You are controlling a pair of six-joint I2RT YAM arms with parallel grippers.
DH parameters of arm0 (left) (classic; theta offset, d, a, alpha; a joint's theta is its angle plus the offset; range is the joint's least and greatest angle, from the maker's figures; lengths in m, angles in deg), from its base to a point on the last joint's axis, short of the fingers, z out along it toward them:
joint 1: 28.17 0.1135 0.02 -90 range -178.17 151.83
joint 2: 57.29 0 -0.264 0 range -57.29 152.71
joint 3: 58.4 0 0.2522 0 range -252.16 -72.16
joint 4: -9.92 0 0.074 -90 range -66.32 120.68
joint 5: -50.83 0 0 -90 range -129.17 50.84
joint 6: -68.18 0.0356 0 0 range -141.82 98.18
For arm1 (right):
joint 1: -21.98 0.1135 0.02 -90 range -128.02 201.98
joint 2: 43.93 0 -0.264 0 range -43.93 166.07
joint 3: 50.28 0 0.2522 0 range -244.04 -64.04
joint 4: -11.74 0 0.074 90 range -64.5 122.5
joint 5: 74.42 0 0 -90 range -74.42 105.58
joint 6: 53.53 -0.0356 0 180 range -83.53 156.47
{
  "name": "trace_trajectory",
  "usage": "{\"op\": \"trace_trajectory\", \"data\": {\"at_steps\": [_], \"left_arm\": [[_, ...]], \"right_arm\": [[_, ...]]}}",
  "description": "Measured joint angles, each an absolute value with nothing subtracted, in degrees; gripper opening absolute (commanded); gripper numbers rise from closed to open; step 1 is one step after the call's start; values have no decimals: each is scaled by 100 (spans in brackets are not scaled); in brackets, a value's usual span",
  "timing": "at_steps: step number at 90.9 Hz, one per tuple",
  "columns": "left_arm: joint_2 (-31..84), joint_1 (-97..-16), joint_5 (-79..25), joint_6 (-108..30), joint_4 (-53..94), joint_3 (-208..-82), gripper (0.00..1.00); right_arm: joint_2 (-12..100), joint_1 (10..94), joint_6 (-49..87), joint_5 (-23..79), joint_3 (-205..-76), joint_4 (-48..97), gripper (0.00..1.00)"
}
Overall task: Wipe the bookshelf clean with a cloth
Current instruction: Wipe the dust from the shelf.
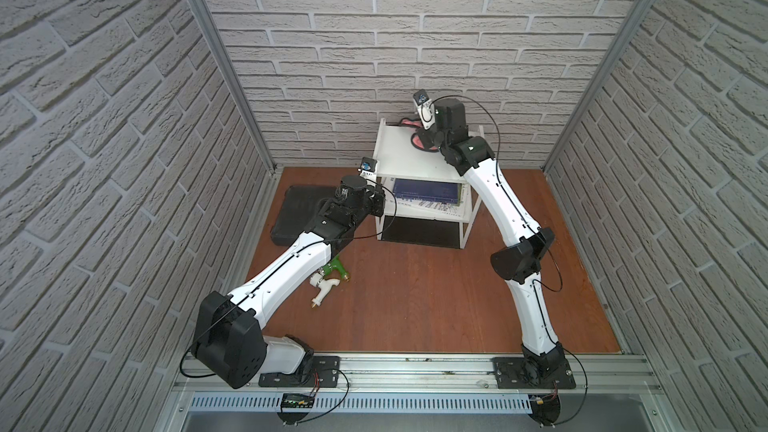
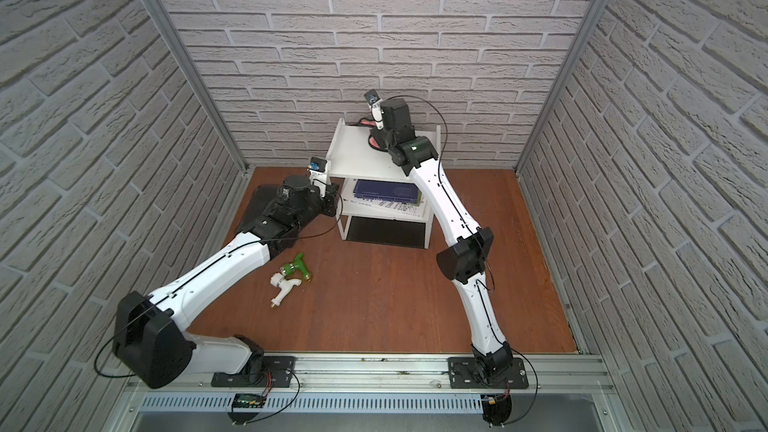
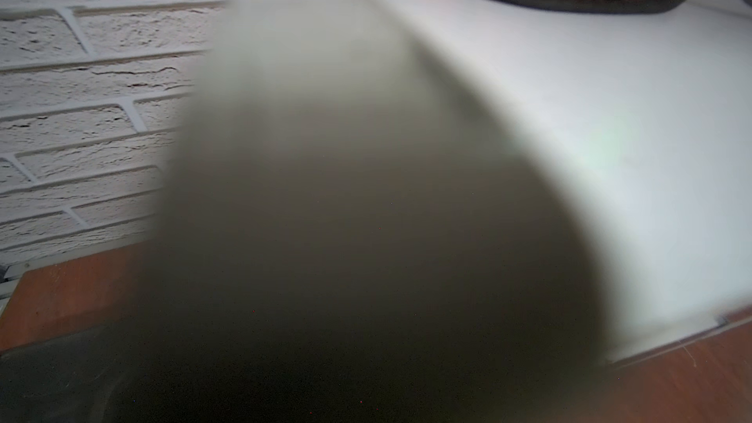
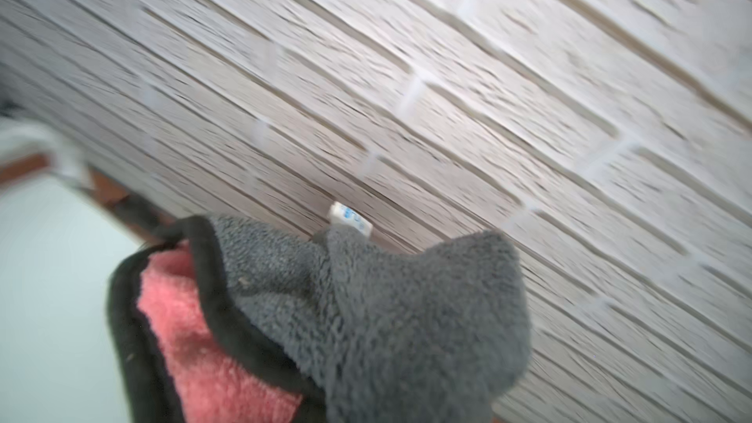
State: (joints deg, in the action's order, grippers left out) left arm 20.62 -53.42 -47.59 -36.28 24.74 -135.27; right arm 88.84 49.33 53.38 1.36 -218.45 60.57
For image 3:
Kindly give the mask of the white small bookshelf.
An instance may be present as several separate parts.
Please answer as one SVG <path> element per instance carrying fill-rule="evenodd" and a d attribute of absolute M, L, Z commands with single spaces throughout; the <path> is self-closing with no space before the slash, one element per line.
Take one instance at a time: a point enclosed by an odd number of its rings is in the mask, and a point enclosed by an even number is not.
<path fill-rule="evenodd" d="M 751 25 L 234 0 L 109 422 L 516 422 L 751 300 Z"/>

